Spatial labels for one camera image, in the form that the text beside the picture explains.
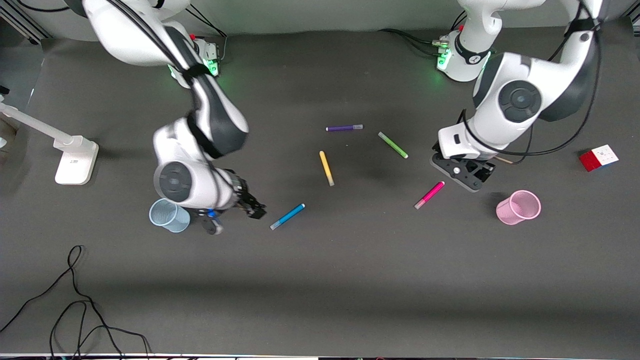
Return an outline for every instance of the gray circular joint cover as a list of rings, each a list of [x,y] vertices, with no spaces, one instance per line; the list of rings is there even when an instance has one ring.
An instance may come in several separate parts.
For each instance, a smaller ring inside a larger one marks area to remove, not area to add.
[[[191,172],[178,161],[165,165],[158,176],[160,191],[169,200],[185,201],[191,193]]]
[[[498,99],[502,113],[511,122],[530,119],[542,105],[542,97],[538,89],[532,83],[522,80],[504,85]]]

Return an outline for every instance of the yellow marker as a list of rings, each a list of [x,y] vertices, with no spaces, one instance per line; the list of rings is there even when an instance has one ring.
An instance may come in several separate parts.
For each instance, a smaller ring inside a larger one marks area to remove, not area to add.
[[[322,166],[324,167],[324,173],[326,174],[326,179],[329,180],[329,186],[335,185],[333,182],[333,176],[331,176],[331,170],[329,170],[329,163],[326,162],[326,156],[324,155],[324,151],[320,152],[320,160],[322,160]]]

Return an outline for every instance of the purple marker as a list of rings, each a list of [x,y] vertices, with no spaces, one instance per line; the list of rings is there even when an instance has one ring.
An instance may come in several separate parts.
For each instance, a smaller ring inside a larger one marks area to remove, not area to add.
[[[325,129],[327,131],[347,131],[347,130],[362,130],[364,125],[346,125],[346,126],[329,126]]]

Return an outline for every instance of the plastic cup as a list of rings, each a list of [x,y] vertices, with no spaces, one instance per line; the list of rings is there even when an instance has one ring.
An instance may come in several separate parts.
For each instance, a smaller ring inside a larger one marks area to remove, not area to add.
[[[532,192],[518,190],[503,200],[495,208],[501,222],[515,225],[524,220],[531,220],[540,214],[540,200]]]
[[[191,215],[169,200],[160,199],[151,205],[149,220],[152,224],[162,226],[172,233],[179,233],[189,226]]]

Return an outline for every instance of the red and white cube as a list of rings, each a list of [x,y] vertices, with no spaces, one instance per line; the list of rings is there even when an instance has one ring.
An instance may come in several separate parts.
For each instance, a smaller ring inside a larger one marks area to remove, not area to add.
[[[597,147],[591,151],[580,155],[580,162],[587,171],[593,171],[597,168],[609,165],[618,160],[613,150],[608,145]]]

